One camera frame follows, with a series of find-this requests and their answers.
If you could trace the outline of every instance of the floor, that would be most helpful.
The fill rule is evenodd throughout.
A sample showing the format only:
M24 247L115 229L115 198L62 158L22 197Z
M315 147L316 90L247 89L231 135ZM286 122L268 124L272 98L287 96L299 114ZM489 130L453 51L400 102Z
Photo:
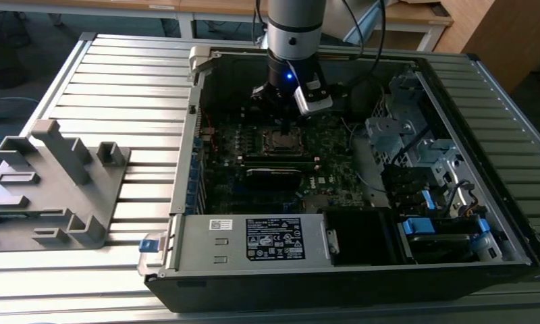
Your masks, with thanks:
M0 90L0 97L30 97L40 100L48 86L63 66L64 60L83 32L104 34L128 34L140 36L164 36L163 23L154 18L120 18L64 15L64 24L52 26L44 13L27 14L27 30L32 44L18 50L22 63L30 70L30 81L10 90ZM251 25L239 23L216 23L211 25L216 32L210 32L206 22L198 22L198 37L251 40ZM178 25L171 29L179 36ZM342 45L326 37L327 45ZM540 131L540 81L529 76L514 93L514 100L531 118ZM34 112L36 104L28 101L0 101L0 137L18 134L26 120Z

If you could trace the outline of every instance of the white table leg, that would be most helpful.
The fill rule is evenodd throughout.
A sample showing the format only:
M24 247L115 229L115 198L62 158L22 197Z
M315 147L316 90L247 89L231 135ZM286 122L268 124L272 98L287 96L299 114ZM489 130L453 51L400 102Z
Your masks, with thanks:
M178 13L179 24L180 24L180 37L184 39L195 38L195 18L191 12Z
M418 51L433 52L434 48L439 42L442 33L445 32L446 26L435 25L431 27L430 31L425 34L423 40L418 46Z

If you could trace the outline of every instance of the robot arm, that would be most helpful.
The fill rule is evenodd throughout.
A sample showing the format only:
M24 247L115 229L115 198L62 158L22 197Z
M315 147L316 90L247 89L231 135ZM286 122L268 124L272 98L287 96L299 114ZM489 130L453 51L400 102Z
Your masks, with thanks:
M327 0L268 1L268 81L255 89L254 98L266 102L272 114L282 119L288 119L292 110L312 115L334 104L316 56L326 6ZM380 14L372 8L364 15L367 22L374 22ZM366 37L374 29L370 22L363 25Z

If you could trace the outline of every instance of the black cable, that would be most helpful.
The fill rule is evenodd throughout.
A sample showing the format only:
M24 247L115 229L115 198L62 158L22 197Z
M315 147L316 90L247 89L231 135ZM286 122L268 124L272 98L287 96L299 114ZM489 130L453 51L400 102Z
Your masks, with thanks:
M262 28L264 31L264 20L262 20L262 14L260 14L260 0L256 0L256 15L259 16L259 22L262 24Z
M348 10L348 13L351 13L354 25L356 27L356 31L359 32L359 37L360 37L360 52L359 52L358 55L355 55L351 58L351 61L355 61L362 57L362 54L364 53L364 35L362 34L359 21L356 20L356 16L354 15L354 12L352 12L351 6L348 5L348 2L346 0L342 0L342 3L344 3L346 9Z
M256 46L256 4L254 4L254 14L252 14L252 45Z
M360 176L360 173L359 173L358 171L356 171L356 177L360 179L362 183L366 184L366 186L367 186L370 189L372 189L372 190L375 190L375 191L378 191L378 192L383 192L384 194L387 193L384 190L378 189L376 187L371 186L371 185L368 184L367 180L364 180L364 178Z
M390 161L390 164L395 164L398 158L409 152L409 150L413 148L414 145L423 139L426 133L429 133L431 130L431 126L426 126L425 129L421 131L421 133L417 134L417 136L413 138L411 142L398 151L395 157L392 157L392 160Z
M454 185L453 190L450 191L449 194L449 200L447 200L447 204L445 206L445 214L443 217L447 217L449 214L451 213L451 206L453 206L453 202L454 202L454 197L457 196L457 191L459 190L459 188L466 184L470 183L469 180L463 179L459 182L457 182L457 184Z
M355 78L352 78L346 86L348 88L354 88L358 86L366 79L368 79L368 76L374 73L376 66L379 66L380 62L380 56L382 56L382 50L384 48L384 39L387 37L387 5L384 4L384 0L379 0L380 2L380 10L382 10L382 35L380 35L380 44L378 46L378 53L376 53L376 58L372 66L370 67L370 70L366 74L360 74Z

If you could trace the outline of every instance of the wooden table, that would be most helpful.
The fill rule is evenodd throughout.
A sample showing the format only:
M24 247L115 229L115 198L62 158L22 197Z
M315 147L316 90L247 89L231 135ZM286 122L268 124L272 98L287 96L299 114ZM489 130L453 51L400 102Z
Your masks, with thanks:
M0 0L0 10L178 19L182 38L192 39L196 20L252 22L254 0ZM267 16L267 0L262 2L262 14ZM454 21L437 16L429 5L407 3L391 5L387 18L390 32L415 33L414 49L419 51L433 51L445 28Z
M267 16L266 0L262 1L260 11ZM254 0L182 0L178 14L182 38L195 37L192 22L196 20L252 22L252 14ZM348 17L343 22L352 24L352 19ZM418 45L413 49L418 51L434 50L445 29L453 23L454 19L438 16L429 4L396 3L387 8L387 30L423 35L419 39L414 36Z

